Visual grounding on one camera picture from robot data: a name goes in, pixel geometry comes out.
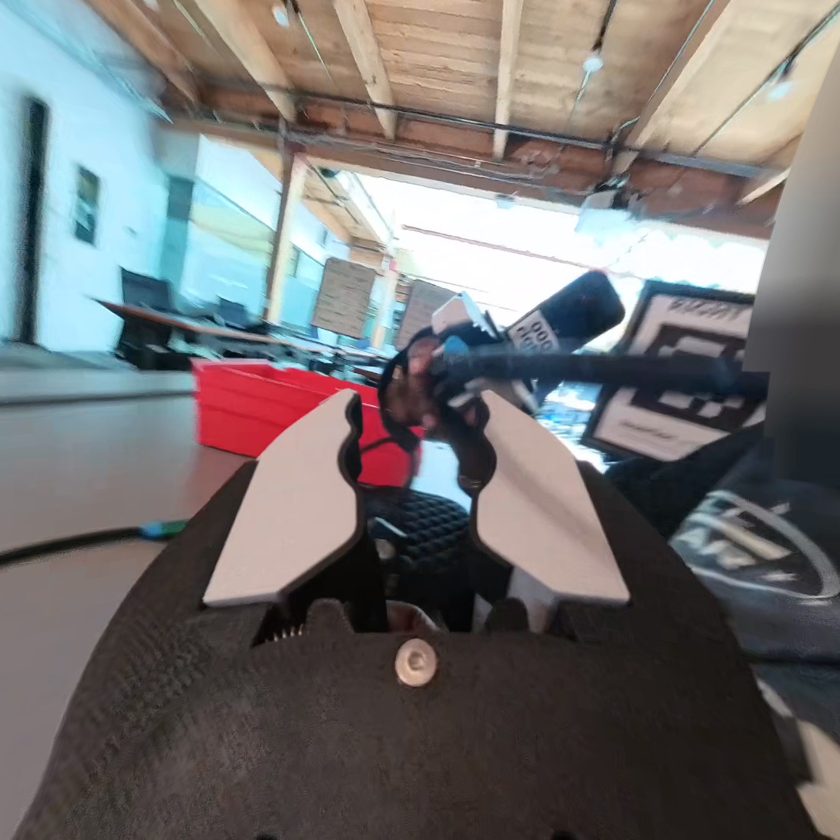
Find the person's right forearm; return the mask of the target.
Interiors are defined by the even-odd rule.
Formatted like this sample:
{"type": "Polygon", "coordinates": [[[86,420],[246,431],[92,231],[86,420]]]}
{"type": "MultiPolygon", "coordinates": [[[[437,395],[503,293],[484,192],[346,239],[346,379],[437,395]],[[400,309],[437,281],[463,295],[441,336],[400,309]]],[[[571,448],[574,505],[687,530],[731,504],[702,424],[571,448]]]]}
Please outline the person's right forearm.
{"type": "Polygon", "coordinates": [[[636,456],[605,469],[604,478],[666,541],[748,452],[763,439],[764,423],[722,437],[664,462],[636,456]]]}

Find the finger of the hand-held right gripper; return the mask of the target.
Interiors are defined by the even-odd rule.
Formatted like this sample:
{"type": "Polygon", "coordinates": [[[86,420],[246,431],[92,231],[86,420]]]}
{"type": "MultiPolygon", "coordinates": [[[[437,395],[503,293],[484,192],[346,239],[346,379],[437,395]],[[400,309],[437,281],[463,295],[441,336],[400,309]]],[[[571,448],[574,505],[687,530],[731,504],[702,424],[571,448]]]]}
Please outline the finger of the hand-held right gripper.
{"type": "Polygon", "coordinates": [[[454,295],[433,313],[431,329],[442,342],[450,339],[463,342],[502,341],[491,315],[482,311],[466,292],[454,295]]]}
{"type": "Polygon", "coordinates": [[[477,377],[463,385],[453,397],[453,409],[466,410],[467,406],[479,399],[484,392],[493,392],[501,399],[512,404],[528,415],[535,415],[539,404],[530,385],[523,381],[493,380],[477,377]]]}

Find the dark wall sign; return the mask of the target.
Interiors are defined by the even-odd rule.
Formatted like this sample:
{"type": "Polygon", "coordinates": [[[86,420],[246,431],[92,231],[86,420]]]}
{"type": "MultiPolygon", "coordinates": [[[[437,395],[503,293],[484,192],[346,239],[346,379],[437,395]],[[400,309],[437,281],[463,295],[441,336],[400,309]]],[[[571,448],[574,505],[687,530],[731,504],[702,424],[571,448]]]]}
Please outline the dark wall sign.
{"type": "Polygon", "coordinates": [[[80,242],[93,247],[98,235],[100,197],[101,182],[98,175],[79,165],[73,208],[73,235],[80,242]]]}

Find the framed marker poster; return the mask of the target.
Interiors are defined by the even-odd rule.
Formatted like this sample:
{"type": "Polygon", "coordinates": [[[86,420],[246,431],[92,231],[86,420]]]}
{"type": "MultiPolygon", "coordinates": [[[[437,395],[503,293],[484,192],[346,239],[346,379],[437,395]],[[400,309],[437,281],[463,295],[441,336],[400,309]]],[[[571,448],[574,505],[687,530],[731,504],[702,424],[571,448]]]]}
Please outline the framed marker poster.
{"type": "MultiPolygon", "coordinates": [[[[740,364],[754,300],[747,293],[648,280],[612,353],[740,364]]],[[[669,462],[764,415],[765,398],[758,396],[605,385],[582,442],[605,453],[669,462]]]]}

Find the person's right hand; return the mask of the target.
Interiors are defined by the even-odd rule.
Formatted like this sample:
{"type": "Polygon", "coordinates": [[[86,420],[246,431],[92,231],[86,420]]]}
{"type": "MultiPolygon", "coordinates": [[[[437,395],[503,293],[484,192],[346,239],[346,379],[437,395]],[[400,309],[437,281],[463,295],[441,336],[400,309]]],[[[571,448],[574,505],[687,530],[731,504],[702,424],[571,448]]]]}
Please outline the person's right hand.
{"type": "Polygon", "coordinates": [[[461,410],[458,422],[442,414],[435,400],[434,378],[430,374],[441,342],[427,334],[415,338],[392,368],[391,378],[384,379],[379,402],[385,429],[394,439],[412,448],[409,436],[418,428],[426,439],[445,441],[453,432],[478,425],[477,409],[468,405],[461,410]]]}

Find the handwritten whiteboard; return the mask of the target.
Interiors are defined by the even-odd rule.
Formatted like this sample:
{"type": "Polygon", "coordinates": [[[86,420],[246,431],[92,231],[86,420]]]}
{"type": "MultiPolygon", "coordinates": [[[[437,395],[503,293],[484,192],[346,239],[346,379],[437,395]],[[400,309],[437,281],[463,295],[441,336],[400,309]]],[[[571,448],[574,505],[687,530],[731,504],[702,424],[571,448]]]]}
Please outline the handwritten whiteboard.
{"type": "Polygon", "coordinates": [[[436,310],[456,295],[456,291],[428,280],[410,279],[402,313],[396,324],[393,346],[404,350],[416,333],[431,326],[436,310]]]}
{"type": "Polygon", "coordinates": [[[354,340],[363,338],[376,272],[372,267],[330,257],[310,324],[354,340]]]}

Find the wooden office desk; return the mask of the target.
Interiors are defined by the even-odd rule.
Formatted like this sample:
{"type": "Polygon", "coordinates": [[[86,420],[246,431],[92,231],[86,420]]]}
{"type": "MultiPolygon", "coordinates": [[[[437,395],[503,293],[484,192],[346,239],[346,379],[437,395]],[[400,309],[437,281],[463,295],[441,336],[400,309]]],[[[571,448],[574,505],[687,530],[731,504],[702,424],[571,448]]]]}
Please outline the wooden office desk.
{"type": "Polygon", "coordinates": [[[318,344],[219,327],[210,322],[95,299],[122,321],[114,350],[139,371],[189,371],[195,361],[304,362],[321,354],[318,344]]]}

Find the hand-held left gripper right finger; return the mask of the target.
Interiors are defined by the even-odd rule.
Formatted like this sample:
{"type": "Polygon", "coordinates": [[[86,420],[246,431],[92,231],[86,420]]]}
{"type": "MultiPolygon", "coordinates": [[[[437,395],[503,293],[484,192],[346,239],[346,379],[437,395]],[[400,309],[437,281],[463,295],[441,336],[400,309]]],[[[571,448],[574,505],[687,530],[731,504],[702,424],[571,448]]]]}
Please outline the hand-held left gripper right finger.
{"type": "Polygon", "coordinates": [[[456,432],[458,484],[469,497],[473,631],[514,598],[546,632],[562,605],[621,608],[631,593],[570,449],[494,391],[456,432]]]}

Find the dark door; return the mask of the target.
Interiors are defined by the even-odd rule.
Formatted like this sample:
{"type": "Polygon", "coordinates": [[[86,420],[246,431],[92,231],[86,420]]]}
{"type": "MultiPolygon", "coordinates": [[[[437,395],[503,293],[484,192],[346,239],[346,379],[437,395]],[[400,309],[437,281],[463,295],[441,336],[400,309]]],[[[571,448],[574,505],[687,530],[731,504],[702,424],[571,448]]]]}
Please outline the dark door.
{"type": "Polygon", "coordinates": [[[41,245],[48,172],[49,106],[26,97],[22,121],[21,223],[18,257],[18,342],[37,344],[41,245]]]}

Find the red plastic bin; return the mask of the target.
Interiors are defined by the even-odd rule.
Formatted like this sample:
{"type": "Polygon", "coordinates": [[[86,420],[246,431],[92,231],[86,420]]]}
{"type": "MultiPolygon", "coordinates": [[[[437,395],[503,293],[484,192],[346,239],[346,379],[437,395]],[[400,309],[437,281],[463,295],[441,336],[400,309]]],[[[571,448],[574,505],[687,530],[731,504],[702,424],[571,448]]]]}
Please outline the red plastic bin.
{"type": "Polygon", "coordinates": [[[260,360],[194,360],[192,378],[199,445],[254,458],[328,397],[351,389],[362,403],[360,482],[408,487],[417,476],[421,456],[387,437],[372,386],[260,360]]]}

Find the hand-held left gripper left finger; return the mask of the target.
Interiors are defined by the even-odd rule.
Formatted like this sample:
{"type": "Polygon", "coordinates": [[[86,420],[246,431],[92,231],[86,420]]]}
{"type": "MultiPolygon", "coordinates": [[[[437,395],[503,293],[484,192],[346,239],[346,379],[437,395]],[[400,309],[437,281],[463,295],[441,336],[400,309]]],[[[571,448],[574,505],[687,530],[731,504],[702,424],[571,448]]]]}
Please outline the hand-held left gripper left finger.
{"type": "Polygon", "coordinates": [[[344,389],[257,458],[203,595],[206,607],[270,604],[302,623],[320,599],[350,606],[353,627],[387,629],[380,559],[367,530],[361,396],[344,389]]]}

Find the white ceiling projector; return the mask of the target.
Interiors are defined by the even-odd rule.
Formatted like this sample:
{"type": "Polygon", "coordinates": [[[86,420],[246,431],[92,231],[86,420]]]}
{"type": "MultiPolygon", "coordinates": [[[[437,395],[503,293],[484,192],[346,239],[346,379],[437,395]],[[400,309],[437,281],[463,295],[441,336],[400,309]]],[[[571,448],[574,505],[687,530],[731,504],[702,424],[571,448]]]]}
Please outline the white ceiling projector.
{"type": "Polygon", "coordinates": [[[612,235],[634,224],[634,216],[620,188],[601,189],[583,201],[574,231],[595,237],[612,235]]]}

